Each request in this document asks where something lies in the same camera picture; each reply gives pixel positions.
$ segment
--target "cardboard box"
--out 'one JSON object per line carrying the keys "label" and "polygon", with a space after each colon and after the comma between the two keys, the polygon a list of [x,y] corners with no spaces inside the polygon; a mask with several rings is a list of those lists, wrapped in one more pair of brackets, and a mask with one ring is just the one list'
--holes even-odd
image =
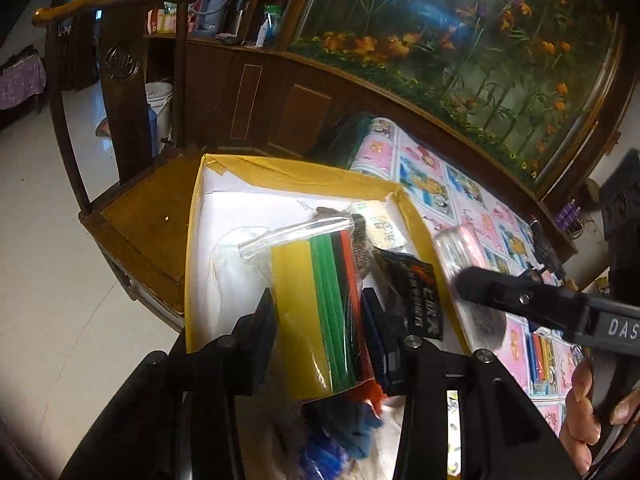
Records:
{"label": "cardboard box", "polygon": [[[244,155],[204,155],[200,163],[187,241],[188,351],[196,351],[221,335],[221,311],[215,303],[225,300],[214,294],[215,301],[211,297],[207,301],[207,295],[211,296],[210,276],[215,272],[212,251],[225,235],[239,227],[270,230],[296,224],[312,218],[318,206],[346,209],[362,200],[386,202],[386,210],[408,240],[408,252],[434,266],[446,314],[445,346],[450,351],[460,348],[464,351],[466,345],[431,245],[431,235],[399,184],[298,160]],[[232,327],[228,319],[225,324],[227,330]]]}

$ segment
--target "human hand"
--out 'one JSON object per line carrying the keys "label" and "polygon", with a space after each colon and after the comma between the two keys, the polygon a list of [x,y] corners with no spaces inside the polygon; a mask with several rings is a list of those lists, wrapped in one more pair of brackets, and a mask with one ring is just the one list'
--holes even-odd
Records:
{"label": "human hand", "polygon": [[[591,446],[596,444],[602,430],[600,422],[593,415],[593,406],[587,397],[593,385],[593,375],[587,359],[576,367],[572,376],[572,385],[572,389],[566,396],[566,419],[560,430],[560,442],[574,462],[578,473],[584,475],[591,467],[593,460],[587,444]],[[610,415],[610,423],[616,425],[628,423],[639,404],[640,390],[632,391],[615,407]],[[622,446],[625,440],[626,438],[623,438],[616,447]]]}

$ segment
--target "plastic container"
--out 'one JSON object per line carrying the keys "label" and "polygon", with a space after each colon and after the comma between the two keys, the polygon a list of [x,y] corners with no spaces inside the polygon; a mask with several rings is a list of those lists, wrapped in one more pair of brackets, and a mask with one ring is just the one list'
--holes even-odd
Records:
{"label": "plastic container", "polygon": [[171,98],[174,96],[174,87],[169,83],[147,83],[145,85],[146,102],[151,105],[153,111],[158,115],[158,127],[156,128],[156,136],[152,141],[152,145],[158,146],[154,150],[156,156],[164,143],[160,141],[162,138],[168,138],[171,134]]}

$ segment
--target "plastic bag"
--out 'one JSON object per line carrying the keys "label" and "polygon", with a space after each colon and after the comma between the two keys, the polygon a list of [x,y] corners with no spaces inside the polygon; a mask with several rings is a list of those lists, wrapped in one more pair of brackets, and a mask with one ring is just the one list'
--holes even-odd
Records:
{"label": "plastic bag", "polygon": [[205,340],[231,334],[236,322],[255,312],[264,289],[263,277],[238,254],[238,245],[261,236],[266,227],[241,227],[232,230],[215,245],[209,260],[206,301],[209,309],[198,330]]}
{"label": "plastic bag", "polygon": [[239,247],[270,284],[278,348],[295,399],[327,397],[372,378],[352,231],[348,213],[323,212]]}
{"label": "plastic bag", "polygon": [[467,267],[489,269],[475,233],[467,226],[444,229],[433,239],[433,248],[449,283],[451,297],[469,349],[474,352],[479,348],[500,348],[507,330],[506,314],[484,305],[461,301],[454,288],[456,276]]}

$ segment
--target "aquarium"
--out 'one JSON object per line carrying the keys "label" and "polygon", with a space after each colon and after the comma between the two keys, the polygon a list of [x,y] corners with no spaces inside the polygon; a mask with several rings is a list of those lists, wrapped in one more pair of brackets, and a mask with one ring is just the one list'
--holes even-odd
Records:
{"label": "aquarium", "polygon": [[536,189],[613,70],[602,0],[309,0],[291,51],[411,101]]}

